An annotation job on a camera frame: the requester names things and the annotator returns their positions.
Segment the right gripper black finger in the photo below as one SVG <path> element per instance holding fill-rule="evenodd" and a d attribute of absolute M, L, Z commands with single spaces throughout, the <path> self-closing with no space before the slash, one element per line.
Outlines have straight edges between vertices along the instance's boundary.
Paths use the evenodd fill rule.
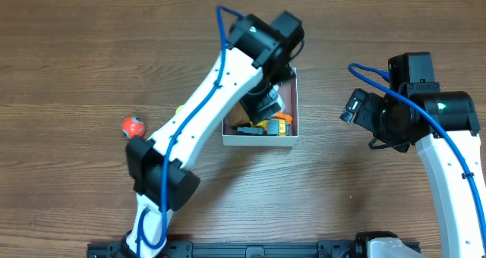
<path fill-rule="evenodd" d="M 349 106 L 360 106 L 368 98 L 368 92 L 361 88 L 356 88 L 349 99 Z"/>
<path fill-rule="evenodd" d="M 361 104 L 362 101 L 360 99 L 350 98 L 349 101 L 346 103 L 344 109 L 342 110 L 339 118 L 345 123 L 349 124 L 355 117 L 355 114 L 361 107 Z"/>

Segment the brown plush toy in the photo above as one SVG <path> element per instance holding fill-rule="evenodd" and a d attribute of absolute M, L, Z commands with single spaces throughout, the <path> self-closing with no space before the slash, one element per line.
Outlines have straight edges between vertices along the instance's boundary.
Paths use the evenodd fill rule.
<path fill-rule="evenodd" d="M 230 127 L 239 127 L 250 124 L 250 118 L 242 107 L 240 102 L 237 102 L 226 116 L 227 124 Z"/>

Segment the white plush duck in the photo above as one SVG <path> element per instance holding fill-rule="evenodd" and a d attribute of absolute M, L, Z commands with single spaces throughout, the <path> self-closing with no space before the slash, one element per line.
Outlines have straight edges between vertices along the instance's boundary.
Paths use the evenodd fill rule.
<path fill-rule="evenodd" d="M 274 89 L 278 93 L 277 104 L 280 107 L 278 118 L 283 118 L 287 124 L 291 124 L 292 117 L 292 88 L 290 85 L 275 85 Z"/>

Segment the yellow toy truck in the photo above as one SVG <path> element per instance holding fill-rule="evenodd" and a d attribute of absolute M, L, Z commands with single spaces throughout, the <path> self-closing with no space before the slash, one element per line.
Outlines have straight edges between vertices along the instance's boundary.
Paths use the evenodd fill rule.
<path fill-rule="evenodd" d="M 290 123 L 281 118 L 271 118 L 258 124 L 250 123 L 249 125 L 237 127 L 236 130 L 238 134 L 284 137 L 289 135 Z"/>

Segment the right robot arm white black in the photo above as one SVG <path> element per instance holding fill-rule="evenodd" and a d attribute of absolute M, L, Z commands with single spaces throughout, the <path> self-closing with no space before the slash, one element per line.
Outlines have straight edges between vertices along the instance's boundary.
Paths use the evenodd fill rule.
<path fill-rule="evenodd" d="M 417 149 L 434 201 L 445 257 L 485 255 L 485 182 L 479 123 L 463 92 L 395 91 L 384 97 L 356 89 L 341 119 L 354 122 L 401 153 Z"/>

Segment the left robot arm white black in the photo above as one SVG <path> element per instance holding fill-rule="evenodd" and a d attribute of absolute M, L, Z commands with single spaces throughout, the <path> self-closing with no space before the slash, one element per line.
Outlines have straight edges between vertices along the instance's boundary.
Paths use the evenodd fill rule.
<path fill-rule="evenodd" d="M 216 126 L 237 103 L 254 123 L 269 118 L 280 106 L 269 93 L 296 77 L 291 61 L 292 51 L 305 36 L 301 20 L 287 11 L 271 24 L 254 14 L 237 14 L 226 30 L 223 9 L 217 8 L 220 54 L 204 81 L 147 140 L 134 136 L 125 147 L 137 214 L 121 241 L 122 256 L 162 254 L 172 214 L 200 183 L 191 168 Z"/>

